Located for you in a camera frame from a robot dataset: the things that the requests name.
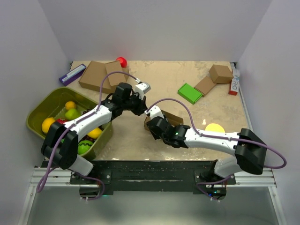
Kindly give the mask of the brown cardboard box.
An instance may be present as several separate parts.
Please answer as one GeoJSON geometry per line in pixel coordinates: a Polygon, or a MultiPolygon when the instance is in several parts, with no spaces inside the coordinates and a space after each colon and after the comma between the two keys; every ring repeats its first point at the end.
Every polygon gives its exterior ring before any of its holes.
{"type": "MultiPolygon", "coordinates": [[[[171,114],[169,112],[166,112],[164,110],[161,110],[161,111],[162,111],[162,114],[167,118],[167,120],[170,122],[171,125],[176,126],[176,125],[180,125],[180,124],[184,123],[183,118],[178,117],[176,115],[173,115],[173,114],[171,114]]],[[[146,123],[149,122],[149,121],[150,121],[150,117],[147,116],[144,120],[144,129],[147,130],[147,131],[149,131],[149,129],[148,129],[146,123]]]]}

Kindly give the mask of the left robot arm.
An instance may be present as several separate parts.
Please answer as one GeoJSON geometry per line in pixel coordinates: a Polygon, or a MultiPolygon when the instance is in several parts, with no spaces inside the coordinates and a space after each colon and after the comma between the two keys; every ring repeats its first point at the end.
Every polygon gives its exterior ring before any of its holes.
{"type": "Polygon", "coordinates": [[[78,154],[79,141],[95,128],[119,117],[123,111],[142,115],[147,110],[145,94],[149,90],[147,83],[140,82],[132,87],[122,82],[113,94],[79,118],[64,124],[53,123],[42,145],[42,154],[49,159],[50,165],[80,173],[85,183],[94,183],[97,172],[90,161],[78,154]]]}

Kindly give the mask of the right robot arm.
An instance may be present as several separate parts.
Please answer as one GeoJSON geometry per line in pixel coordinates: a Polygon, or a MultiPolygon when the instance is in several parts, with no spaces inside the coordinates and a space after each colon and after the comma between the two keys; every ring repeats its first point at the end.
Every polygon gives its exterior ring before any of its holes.
{"type": "Polygon", "coordinates": [[[154,139],[174,148],[205,148],[230,155],[218,160],[209,172],[209,179],[220,184],[227,176],[245,171],[261,175],[266,157],[265,143],[251,130],[217,133],[194,130],[187,125],[173,126],[166,118],[155,117],[146,123],[154,139]]]}

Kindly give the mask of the medium brown box on top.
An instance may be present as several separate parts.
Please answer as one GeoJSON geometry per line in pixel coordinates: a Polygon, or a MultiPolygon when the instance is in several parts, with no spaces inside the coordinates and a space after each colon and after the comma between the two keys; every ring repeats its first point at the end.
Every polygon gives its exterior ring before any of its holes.
{"type": "Polygon", "coordinates": [[[129,73],[128,68],[122,68],[119,61],[112,61],[105,64],[106,72],[109,74],[111,72],[116,72],[108,77],[109,84],[112,87],[117,86],[119,83],[125,83],[128,76],[120,72],[129,73]]]}

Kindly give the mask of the green paper box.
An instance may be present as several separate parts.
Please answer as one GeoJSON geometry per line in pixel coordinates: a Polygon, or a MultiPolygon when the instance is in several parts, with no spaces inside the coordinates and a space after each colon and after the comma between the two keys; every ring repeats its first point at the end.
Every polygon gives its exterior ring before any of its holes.
{"type": "Polygon", "coordinates": [[[203,96],[203,94],[200,91],[193,88],[187,83],[182,85],[178,89],[177,93],[193,105],[203,96]]]}

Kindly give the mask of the small brown cube box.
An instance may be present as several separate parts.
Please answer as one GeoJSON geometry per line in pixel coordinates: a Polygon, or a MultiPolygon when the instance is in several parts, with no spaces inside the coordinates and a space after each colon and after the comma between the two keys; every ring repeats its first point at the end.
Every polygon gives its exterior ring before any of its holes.
{"type": "Polygon", "coordinates": [[[214,64],[209,70],[212,81],[216,84],[228,84],[233,79],[233,75],[228,66],[214,64]]]}

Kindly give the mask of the red white toothpaste box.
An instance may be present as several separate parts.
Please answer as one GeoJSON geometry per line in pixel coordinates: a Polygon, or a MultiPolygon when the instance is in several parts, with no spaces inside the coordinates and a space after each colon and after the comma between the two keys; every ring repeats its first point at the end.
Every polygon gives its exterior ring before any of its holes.
{"type": "Polygon", "coordinates": [[[233,79],[230,82],[228,94],[236,96],[239,92],[240,72],[234,68],[232,70],[233,79]]]}

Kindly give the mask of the red apple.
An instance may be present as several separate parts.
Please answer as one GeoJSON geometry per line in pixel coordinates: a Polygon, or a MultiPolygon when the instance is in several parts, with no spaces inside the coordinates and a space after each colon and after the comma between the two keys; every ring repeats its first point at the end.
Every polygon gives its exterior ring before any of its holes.
{"type": "Polygon", "coordinates": [[[125,58],[118,57],[116,60],[120,62],[120,65],[121,65],[122,68],[127,67],[128,63],[127,63],[127,60],[125,58]]]}

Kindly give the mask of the orange round disc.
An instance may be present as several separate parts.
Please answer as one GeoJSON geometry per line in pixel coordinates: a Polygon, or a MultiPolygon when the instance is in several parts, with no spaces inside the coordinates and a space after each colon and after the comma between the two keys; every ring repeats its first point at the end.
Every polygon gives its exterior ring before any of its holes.
{"type": "Polygon", "coordinates": [[[213,120],[203,119],[202,125],[204,126],[205,131],[225,133],[225,129],[218,123],[213,120]]]}

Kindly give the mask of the purple grapes bunch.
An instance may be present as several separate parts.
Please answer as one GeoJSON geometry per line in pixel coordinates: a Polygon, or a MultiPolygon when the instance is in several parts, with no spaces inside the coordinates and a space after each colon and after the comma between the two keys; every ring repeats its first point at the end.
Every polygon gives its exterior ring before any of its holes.
{"type": "Polygon", "coordinates": [[[82,141],[83,141],[83,140],[89,140],[89,141],[91,141],[91,142],[95,142],[96,139],[90,138],[90,137],[88,137],[88,136],[86,135],[86,136],[84,136],[81,140],[82,140],[82,141]]]}

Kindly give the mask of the green pear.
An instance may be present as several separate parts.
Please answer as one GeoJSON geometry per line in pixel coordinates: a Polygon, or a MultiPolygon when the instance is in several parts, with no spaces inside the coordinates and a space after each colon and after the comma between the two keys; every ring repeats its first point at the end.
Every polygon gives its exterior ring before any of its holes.
{"type": "Polygon", "coordinates": [[[81,116],[81,114],[75,108],[71,108],[71,109],[67,110],[65,113],[65,119],[67,119],[68,121],[75,120],[75,119],[79,118],[80,116],[81,116]]]}

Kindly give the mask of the small orange fruit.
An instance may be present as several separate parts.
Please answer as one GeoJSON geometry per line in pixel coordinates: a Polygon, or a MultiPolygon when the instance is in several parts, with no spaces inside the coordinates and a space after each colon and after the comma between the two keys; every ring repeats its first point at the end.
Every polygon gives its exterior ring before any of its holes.
{"type": "Polygon", "coordinates": [[[65,103],[65,109],[68,111],[70,109],[76,109],[76,103],[73,101],[68,101],[65,103]]]}

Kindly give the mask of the green striped ball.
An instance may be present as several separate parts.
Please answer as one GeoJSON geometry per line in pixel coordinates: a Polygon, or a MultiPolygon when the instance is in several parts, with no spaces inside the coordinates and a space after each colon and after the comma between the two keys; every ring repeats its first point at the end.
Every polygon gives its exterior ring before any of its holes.
{"type": "Polygon", "coordinates": [[[84,154],[91,148],[92,145],[93,145],[93,142],[91,142],[89,140],[80,141],[78,143],[78,148],[77,148],[78,154],[79,155],[84,154]]]}

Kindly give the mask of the olive green plastic bin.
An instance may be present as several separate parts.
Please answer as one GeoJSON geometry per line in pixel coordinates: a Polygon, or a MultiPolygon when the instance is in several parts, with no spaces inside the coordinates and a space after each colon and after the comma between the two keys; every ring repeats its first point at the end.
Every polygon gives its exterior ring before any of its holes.
{"type": "MultiPolygon", "coordinates": [[[[73,101],[76,103],[78,112],[82,113],[88,109],[93,109],[98,104],[91,98],[83,95],[71,88],[62,87],[53,90],[43,101],[34,108],[27,117],[27,127],[40,138],[45,139],[42,131],[42,123],[45,119],[53,117],[64,119],[65,103],[73,101]]],[[[94,160],[105,148],[113,136],[112,123],[106,123],[101,126],[102,134],[96,139],[90,149],[81,156],[87,160],[94,160]]]]}

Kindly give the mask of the yellow lemon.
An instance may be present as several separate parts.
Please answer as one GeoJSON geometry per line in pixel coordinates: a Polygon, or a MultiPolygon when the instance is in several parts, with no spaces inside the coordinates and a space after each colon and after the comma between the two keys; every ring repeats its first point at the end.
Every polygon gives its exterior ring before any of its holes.
{"type": "Polygon", "coordinates": [[[43,131],[44,134],[47,134],[49,131],[50,126],[55,122],[55,118],[54,117],[49,117],[46,118],[41,125],[41,129],[43,131]]]}

